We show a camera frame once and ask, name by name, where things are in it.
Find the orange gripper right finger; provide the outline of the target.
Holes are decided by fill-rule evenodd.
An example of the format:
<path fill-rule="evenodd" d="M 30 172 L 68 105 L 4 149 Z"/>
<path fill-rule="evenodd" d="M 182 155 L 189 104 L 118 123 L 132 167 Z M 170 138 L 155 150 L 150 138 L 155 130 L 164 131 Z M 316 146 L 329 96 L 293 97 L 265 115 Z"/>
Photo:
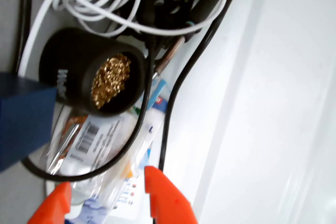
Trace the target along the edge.
<path fill-rule="evenodd" d="M 155 223 L 198 223 L 191 203 L 158 168 L 144 168 L 144 186 L 150 197 L 150 214 Z"/>

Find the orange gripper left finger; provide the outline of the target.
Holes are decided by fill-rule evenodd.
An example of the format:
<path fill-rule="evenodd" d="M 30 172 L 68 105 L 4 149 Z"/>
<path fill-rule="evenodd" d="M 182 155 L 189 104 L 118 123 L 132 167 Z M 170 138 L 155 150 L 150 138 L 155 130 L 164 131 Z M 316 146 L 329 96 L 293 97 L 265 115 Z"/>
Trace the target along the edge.
<path fill-rule="evenodd" d="M 70 212 L 71 184 L 63 182 L 43 201 L 28 220 L 28 224 L 61 224 Z"/>

